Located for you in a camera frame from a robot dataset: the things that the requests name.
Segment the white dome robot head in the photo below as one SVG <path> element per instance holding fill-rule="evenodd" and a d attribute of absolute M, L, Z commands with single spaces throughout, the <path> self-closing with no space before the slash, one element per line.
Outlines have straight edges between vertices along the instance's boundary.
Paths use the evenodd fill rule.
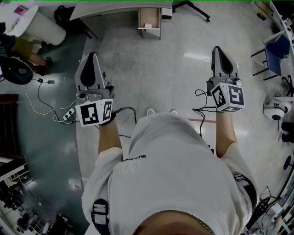
<path fill-rule="evenodd" d="M 263 103 L 263 114 L 270 120 L 279 121 L 291 111 L 292 102 L 294 102 L 294 97 L 269 97 Z"/>

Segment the dark wooden cabinet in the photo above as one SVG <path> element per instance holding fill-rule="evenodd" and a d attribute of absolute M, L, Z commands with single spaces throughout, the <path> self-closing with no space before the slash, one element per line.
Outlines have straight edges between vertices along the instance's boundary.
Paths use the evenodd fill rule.
<path fill-rule="evenodd" d="M 18 104 L 18 94 L 0 94 L 0 157 L 23 158 L 17 128 Z"/>

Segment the pink booklet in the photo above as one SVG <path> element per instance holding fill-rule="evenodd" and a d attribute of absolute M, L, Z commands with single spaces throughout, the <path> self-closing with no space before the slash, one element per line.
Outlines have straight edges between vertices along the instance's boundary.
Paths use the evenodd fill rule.
<path fill-rule="evenodd" d="M 26 12 L 28 11 L 27 8 L 23 7 L 23 6 L 18 6 L 15 10 L 14 13 L 23 16 Z"/>

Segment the black tripod stand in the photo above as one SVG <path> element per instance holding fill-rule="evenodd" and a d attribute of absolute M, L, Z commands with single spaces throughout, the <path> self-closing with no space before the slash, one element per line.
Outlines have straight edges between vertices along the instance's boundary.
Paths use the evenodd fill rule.
<path fill-rule="evenodd" d="M 198 13 L 200 13 L 201 15 L 203 15 L 206 19 L 206 22 L 210 22 L 210 16 L 208 14 L 206 14 L 204 11 L 202 11 L 201 9 L 199 9 L 198 7 L 196 7 L 190 0 L 183 0 L 180 3 L 172 6 L 172 12 L 176 13 L 176 9 L 179 7 L 182 7 L 184 5 L 187 5 L 189 7 L 191 7 L 192 9 L 196 10 Z"/>

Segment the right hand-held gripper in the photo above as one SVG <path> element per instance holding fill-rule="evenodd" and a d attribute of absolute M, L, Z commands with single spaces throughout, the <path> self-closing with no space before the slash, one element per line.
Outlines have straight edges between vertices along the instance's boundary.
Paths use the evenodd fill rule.
<path fill-rule="evenodd" d="M 208 95 L 213 97 L 218 112 L 236 112 L 245 108 L 245 98 L 238 66 L 234 59 L 219 46 L 212 51 L 213 77 L 207 83 Z"/>

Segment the person's right forearm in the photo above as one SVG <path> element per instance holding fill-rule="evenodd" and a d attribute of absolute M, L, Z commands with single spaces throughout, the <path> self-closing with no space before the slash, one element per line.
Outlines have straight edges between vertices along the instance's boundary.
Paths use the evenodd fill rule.
<path fill-rule="evenodd" d="M 231 144 L 237 143 L 232 115 L 228 112 L 216 113 L 216 155 L 222 158 Z"/>

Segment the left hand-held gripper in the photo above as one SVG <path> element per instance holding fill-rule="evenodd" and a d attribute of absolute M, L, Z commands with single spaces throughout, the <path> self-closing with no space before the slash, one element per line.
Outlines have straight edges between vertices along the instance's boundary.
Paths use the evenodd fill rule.
<path fill-rule="evenodd" d="M 78 91 L 75 110 L 81 126 L 108 122 L 113 109 L 114 86 L 106 87 L 95 52 L 91 52 L 81 61 L 75 74 L 75 85 Z"/>

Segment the white power strip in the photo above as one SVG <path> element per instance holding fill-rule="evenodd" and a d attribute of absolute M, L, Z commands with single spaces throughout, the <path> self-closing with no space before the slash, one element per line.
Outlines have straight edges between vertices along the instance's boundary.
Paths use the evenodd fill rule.
<path fill-rule="evenodd" d="M 74 108 L 70 108 L 66 113 L 65 115 L 63 116 L 63 120 L 64 121 L 67 121 L 69 120 L 70 118 L 73 118 L 73 114 L 75 113 L 75 109 Z"/>

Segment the wooden drawer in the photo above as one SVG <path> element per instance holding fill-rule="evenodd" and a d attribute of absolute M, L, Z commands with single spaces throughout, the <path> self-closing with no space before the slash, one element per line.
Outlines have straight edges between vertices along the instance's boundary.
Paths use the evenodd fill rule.
<path fill-rule="evenodd" d="M 138 29 L 144 39 L 161 40 L 161 8 L 139 8 Z M 153 28 L 144 28 L 145 23 L 151 23 Z"/>

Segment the person's left forearm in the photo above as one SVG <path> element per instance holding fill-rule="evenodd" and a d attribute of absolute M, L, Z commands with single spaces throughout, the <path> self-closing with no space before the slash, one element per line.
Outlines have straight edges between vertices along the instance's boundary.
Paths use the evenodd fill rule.
<path fill-rule="evenodd" d="M 98 156 L 111 148 L 122 150 L 119 132 L 115 120 L 99 127 Z"/>

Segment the cardboard box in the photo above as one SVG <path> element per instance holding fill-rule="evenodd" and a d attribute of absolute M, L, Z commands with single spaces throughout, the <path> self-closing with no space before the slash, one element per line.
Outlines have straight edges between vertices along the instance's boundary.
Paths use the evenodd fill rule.
<path fill-rule="evenodd" d="M 260 15 L 262 19 L 273 19 L 274 10 L 270 7 L 269 1 L 253 0 L 250 4 L 253 10 Z"/>

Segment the white round pedestal table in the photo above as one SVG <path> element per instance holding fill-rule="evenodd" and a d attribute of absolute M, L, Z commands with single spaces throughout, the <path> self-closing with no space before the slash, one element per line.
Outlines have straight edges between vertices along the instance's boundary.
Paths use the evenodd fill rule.
<path fill-rule="evenodd" d="M 28 34 L 38 40 L 57 46 L 65 40 L 67 33 L 65 29 L 39 13 L 38 6 L 32 6 L 19 17 L 16 24 L 8 30 L 8 34 L 17 37 Z"/>

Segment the black round stool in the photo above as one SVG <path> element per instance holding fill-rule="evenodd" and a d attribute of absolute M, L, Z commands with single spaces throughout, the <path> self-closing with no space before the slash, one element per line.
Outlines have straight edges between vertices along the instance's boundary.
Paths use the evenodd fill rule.
<path fill-rule="evenodd" d="M 31 67 L 17 57 L 0 57 L 0 80 L 18 85 L 28 84 L 34 76 Z"/>

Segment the black round stand base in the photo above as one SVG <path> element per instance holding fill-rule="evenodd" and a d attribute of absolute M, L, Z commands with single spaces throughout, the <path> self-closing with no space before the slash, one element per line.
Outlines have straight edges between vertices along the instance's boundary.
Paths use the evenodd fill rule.
<path fill-rule="evenodd" d="M 292 157 L 289 155 L 284 163 L 283 169 L 286 170 L 289 166 L 294 167 L 294 163 L 291 163 Z"/>

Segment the grey wooden desk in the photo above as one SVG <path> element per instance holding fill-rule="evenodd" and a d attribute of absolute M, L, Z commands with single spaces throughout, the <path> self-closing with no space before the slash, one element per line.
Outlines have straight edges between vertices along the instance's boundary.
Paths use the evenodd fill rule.
<path fill-rule="evenodd" d="M 94 37 L 102 41 L 105 24 L 100 17 L 107 14 L 132 12 L 140 8 L 170 9 L 172 8 L 172 0 L 79 1 L 69 20 L 80 19 Z"/>

